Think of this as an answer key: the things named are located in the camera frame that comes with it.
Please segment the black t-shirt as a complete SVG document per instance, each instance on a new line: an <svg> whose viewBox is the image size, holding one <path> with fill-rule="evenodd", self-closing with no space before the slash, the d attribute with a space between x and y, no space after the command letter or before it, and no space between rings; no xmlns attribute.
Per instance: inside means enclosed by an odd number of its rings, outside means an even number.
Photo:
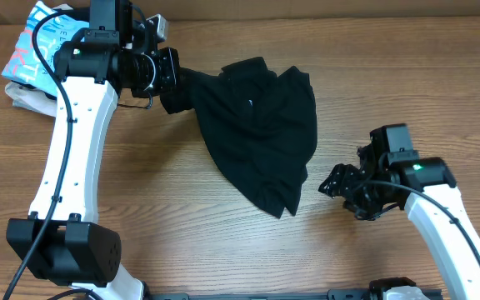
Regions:
<svg viewBox="0 0 480 300"><path fill-rule="evenodd" d="M307 73L292 66L276 74L262 57L217 76L184 68L180 86L160 100L169 114L194 110L212 160L245 198L275 218L296 215L318 143Z"/></svg>

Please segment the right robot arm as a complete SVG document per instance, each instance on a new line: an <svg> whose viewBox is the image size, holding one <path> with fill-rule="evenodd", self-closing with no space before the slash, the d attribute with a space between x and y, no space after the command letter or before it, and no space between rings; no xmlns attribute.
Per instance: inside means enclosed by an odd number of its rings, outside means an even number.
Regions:
<svg viewBox="0 0 480 300"><path fill-rule="evenodd" d="M440 157L421 158L404 123L370 133L357 150L359 167L337 164L318 190L343 198L360 221L399 208L414 224L453 299L480 299L480 237L457 181Z"/></svg>

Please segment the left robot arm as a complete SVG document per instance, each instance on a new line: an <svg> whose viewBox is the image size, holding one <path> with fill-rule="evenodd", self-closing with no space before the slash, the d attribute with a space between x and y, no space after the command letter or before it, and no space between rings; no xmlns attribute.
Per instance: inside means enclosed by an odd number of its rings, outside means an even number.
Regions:
<svg viewBox="0 0 480 300"><path fill-rule="evenodd" d="M164 17L146 17L129 1L93 1L70 9L86 27L57 43L46 57L38 34L61 11L33 29L32 50L57 89L57 112L42 182L24 219L8 221L6 239L20 257L16 276L64 287L87 299L148 299L144 281L122 265L117 232L102 227L98 177L109 123L123 90L152 101L180 82L178 52L165 47Z"/></svg>

